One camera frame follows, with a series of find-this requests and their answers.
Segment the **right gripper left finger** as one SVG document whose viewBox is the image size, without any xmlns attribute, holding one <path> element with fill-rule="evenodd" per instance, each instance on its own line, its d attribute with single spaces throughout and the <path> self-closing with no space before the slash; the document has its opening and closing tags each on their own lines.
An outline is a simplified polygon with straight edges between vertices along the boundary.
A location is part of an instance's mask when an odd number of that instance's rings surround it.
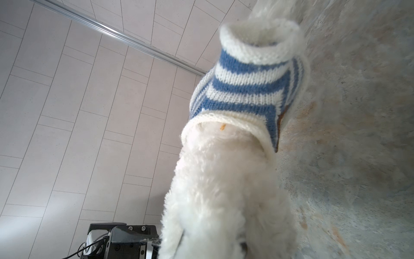
<svg viewBox="0 0 414 259">
<path fill-rule="evenodd" d="M 176 256 L 177 254 L 179 254 L 179 253 L 180 253 L 181 246 L 182 246 L 182 244 L 183 244 L 183 240 L 184 240 L 184 238 L 185 238 L 185 230 L 183 230 L 182 235 L 181 235 L 181 237 L 180 237 L 180 239 L 179 239 L 179 242 L 178 242 L 178 244 L 177 244 L 176 250 L 175 250 L 175 252 L 174 252 L 174 256 Z"/>
</svg>

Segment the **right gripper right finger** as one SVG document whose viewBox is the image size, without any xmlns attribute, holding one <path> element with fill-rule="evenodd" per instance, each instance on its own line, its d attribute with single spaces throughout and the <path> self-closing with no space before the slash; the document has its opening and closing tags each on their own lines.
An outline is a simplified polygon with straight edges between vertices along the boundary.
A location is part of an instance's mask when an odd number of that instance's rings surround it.
<svg viewBox="0 0 414 259">
<path fill-rule="evenodd" d="M 242 249 L 243 254 L 247 254 L 248 253 L 248 245 L 246 242 L 241 242 L 240 243 L 240 247 Z"/>
</svg>

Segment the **white teddy bear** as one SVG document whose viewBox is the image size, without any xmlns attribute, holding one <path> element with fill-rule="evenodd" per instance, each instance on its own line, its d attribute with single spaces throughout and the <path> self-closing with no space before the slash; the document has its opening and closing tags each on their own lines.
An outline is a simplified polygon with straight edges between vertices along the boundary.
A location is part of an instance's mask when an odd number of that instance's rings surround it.
<svg viewBox="0 0 414 259">
<path fill-rule="evenodd" d="M 302 21 L 306 1 L 258 1 L 248 19 Z M 250 132 L 195 125 L 182 142 L 162 215 L 161 259 L 289 259 L 296 230 L 276 157 Z M 180 253 L 174 256 L 185 230 Z M 243 254 L 240 243 L 246 242 Z"/>
</svg>

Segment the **blue white striped sweater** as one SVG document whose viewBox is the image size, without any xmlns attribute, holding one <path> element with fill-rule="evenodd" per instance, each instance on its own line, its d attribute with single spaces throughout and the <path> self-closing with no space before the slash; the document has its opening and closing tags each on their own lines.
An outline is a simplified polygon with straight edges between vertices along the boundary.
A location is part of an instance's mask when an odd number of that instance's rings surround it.
<svg viewBox="0 0 414 259">
<path fill-rule="evenodd" d="M 281 121 L 309 81 L 304 34 L 287 19 L 249 19 L 223 25 L 220 41 L 218 62 L 191 97 L 181 140 L 200 123 L 229 124 L 250 132 L 273 156 Z"/>
</svg>

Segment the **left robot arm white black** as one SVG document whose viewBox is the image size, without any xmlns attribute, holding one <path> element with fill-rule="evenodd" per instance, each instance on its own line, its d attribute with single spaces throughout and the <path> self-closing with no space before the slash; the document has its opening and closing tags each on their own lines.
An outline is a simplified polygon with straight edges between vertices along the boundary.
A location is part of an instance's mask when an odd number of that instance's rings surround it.
<svg viewBox="0 0 414 259">
<path fill-rule="evenodd" d="M 92 223 L 87 238 L 68 259 L 157 259 L 161 240 L 155 225 Z"/>
</svg>

